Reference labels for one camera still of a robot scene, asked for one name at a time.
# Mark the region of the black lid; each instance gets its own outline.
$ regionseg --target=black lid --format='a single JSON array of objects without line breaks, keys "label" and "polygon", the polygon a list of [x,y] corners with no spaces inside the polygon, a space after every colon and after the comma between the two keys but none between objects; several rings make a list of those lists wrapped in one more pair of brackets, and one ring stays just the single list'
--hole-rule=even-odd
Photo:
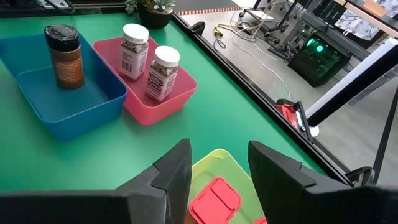
[{"label": "black lid", "polygon": [[79,32],[65,24],[53,24],[44,28],[47,44],[51,49],[61,52],[76,50],[80,46]]}]

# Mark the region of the pink plastic bin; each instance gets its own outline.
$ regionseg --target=pink plastic bin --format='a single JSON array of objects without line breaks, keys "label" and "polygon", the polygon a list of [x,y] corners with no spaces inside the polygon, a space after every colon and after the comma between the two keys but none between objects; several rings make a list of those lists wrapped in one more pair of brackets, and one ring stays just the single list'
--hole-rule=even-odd
[{"label": "pink plastic bin", "polygon": [[[94,43],[96,53],[118,75],[121,39],[122,37],[116,37],[108,40],[99,40]],[[149,38],[148,43],[148,58],[143,76],[136,82],[131,82],[121,77],[127,86],[127,98],[124,102],[124,107],[141,125],[152,125],[182,109],[197,88],[196,81],[180,67],[170,95],[161,103],[149,98],[145,94],[148,71],[158,45],[152,38]]]}]

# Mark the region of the food label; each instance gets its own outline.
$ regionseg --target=food label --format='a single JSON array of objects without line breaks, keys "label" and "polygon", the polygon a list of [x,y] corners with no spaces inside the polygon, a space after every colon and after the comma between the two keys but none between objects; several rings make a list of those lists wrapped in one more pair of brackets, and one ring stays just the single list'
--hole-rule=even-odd
[{"label": "food label", "polygon": [[162,101],[172,91],[177,71],[168,77],[164,77],[154,69],[149,70],[147,82],[147,94],[158,101]]},{"label": "food label", "polygon": [[72,62],[54,62],[58,79],[63,82],[78,82],[83,78],[83,68],[81,67],[81,58]]},{"label": "food label", "polygon": [[122,59],[119,65],[119,71],[124,75],[136,80],[145,69],[148,48],[139,54],[122,47]]}]

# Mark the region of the table surface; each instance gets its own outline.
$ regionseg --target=table surface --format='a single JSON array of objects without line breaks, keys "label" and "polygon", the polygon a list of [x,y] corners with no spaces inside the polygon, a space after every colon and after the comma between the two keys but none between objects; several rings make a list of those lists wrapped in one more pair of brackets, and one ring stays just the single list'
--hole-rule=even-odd
[{"label": "table surface", "polygon": [[[137,15],[126,14],[1,19],[0,38],[39,34],[63,23],[92,45],[122,35],[123,25],[134,22]],[[249,173],[248,142],[258,140],[323,173],[176,24],[150,30],[150,36],[176,48],[180,65],[198,83],[184,109],[153,126],[141,126],[123,111],[116,121],[69,142],[47,134],[0,64],[0,190],[114,189],[182,138],[191,140],[193,162],[223,148]]]}]

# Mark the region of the seasoning jar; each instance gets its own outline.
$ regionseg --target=seasoning jar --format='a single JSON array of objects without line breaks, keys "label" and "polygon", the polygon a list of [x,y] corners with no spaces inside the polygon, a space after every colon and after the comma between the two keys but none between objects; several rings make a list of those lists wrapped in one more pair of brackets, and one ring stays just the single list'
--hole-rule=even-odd
[{"label": "seasoning jar", "polygon": [[84,84],[78,31],[65,24],[49,25],[44,36],[50,50],[58,86],[76,89]]},{"label": "seasoning jar", "polygon": [[155,49],[155,60],[150,65],[147,95],[162,101],[172,91],[178,72],[180,53],[172,47],[160,46]]},{"label": "seasoning jar", "polygon": [[139,24],[126,24],[123,33],[119,72],[122,76],[137,81],[145,69],[149,32]]}]

